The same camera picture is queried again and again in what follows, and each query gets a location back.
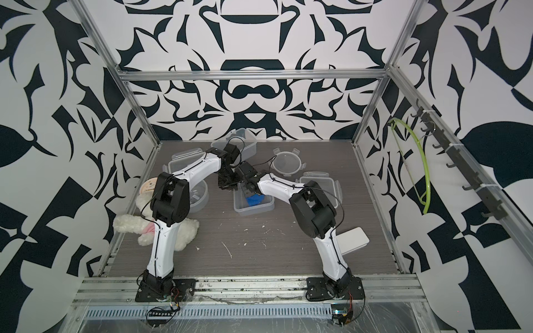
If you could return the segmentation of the blue microfiber cloth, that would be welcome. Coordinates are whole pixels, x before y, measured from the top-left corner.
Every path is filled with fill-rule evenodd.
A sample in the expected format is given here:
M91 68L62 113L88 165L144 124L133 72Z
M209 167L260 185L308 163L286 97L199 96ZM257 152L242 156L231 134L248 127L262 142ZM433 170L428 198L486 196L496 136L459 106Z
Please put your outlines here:
M250 195L250 196L246 197L246 202L247 202L248 206L253 207L253 206L262 204L264 199L265 199L265 195L253 194L253 195Z

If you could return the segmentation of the square clear lunch box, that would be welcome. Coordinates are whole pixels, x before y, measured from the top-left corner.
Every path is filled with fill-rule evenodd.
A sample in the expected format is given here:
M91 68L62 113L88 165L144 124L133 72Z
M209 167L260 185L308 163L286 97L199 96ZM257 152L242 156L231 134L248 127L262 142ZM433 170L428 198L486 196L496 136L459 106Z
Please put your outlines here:
M258 215L275 208L274 197L255 194L239 184L233 192L233 207L240 216Z

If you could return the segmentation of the tall rectangular clear lunch box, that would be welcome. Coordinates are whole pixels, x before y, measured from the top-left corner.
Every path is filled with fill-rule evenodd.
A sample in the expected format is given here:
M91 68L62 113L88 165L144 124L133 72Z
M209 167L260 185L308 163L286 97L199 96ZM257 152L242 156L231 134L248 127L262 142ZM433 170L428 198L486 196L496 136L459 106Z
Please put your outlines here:
M223 150L227 143L235 145L240 150L242 160L248 160L257 153L256 137L247 128L231 130L226 136L212 142L211 147Z

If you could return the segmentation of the round clear lunch box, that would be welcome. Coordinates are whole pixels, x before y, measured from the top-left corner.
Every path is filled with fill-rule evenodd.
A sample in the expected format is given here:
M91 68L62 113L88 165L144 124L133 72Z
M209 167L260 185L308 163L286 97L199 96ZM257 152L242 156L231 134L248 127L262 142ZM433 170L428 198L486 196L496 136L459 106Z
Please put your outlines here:
M200 212L209 201L208 184L202 180L190 191L190 214Z

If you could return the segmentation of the round clear lunch box lid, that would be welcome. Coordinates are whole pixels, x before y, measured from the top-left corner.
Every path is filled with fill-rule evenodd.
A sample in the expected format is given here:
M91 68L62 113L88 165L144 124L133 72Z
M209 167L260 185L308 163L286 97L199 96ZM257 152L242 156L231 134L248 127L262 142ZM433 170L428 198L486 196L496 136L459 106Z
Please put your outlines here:
M293 148L291 151L281 151L280 148L275 148L273 154L274 159L271 167L277 173L283 174L284 177L293 176L307 166L300 157L301 151L297 148Z

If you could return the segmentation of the square clear lunch box lid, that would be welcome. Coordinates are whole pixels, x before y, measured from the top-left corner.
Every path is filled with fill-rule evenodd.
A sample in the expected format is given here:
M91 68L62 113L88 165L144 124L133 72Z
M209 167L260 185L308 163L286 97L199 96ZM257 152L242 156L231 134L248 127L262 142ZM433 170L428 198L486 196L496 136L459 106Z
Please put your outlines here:
M298 183L308 183L315 181L322 190L333 207L337 209L343 201L343 194L341 191L340 181L334 180L329 176L329 173L323 171L307 171L302 174L300 178L296 179Z

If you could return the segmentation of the clear rectangular lunch box lid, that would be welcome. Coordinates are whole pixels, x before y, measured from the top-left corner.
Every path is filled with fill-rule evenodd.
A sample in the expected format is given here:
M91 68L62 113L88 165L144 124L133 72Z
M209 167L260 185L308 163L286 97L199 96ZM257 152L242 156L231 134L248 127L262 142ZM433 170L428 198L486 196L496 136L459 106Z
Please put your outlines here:
M204 159L205 152L201 148L193 148L172 155L171 160L163 165L162 170L167 173L175 173L193 165L198 160Z

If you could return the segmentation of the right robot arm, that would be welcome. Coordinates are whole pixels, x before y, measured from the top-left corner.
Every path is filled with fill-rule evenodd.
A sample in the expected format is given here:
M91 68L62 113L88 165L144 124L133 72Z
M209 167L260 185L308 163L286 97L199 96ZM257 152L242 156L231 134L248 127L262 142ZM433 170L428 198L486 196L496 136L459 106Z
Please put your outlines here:
M350 284L352 274L337 241L337 211L316 183L295 183L258 171L248 162L237 167L244 187L255 194L272 196L290 205L300 229L313 239L323 265L323 275L329 292L339 298Z

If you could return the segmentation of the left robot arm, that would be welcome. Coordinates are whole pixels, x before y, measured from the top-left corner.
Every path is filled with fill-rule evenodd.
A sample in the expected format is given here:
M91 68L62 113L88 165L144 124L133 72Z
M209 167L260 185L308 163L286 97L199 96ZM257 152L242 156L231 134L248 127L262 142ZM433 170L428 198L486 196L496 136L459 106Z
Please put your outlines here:
M178 229L190 213L190 190L216 173L222 190L234 190L240 182L232 165L240 157L233 144L224 149L210 148L202 158L173 173L161 173L150 200L155 220L155 238L151 259L143 273L141 287L167 295L173 288L174 249Z

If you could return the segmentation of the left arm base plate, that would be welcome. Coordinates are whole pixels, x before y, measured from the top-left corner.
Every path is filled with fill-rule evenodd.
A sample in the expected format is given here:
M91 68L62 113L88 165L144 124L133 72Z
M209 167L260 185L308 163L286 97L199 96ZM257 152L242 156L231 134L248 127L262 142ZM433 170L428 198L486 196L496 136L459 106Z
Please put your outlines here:
M182 302L193 297L197 280L166 279L141 281L135 302Z

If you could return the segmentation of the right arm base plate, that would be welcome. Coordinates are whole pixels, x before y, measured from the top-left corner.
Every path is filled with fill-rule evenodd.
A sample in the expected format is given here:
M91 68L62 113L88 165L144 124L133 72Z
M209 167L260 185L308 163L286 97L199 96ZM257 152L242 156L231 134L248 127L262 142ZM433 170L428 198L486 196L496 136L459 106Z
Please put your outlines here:
M359 301L366 297L362 280L355 276L340 282L333 282L327 277L309 277L306 279L306 284L305 297L310 302L348 301L350 298Z

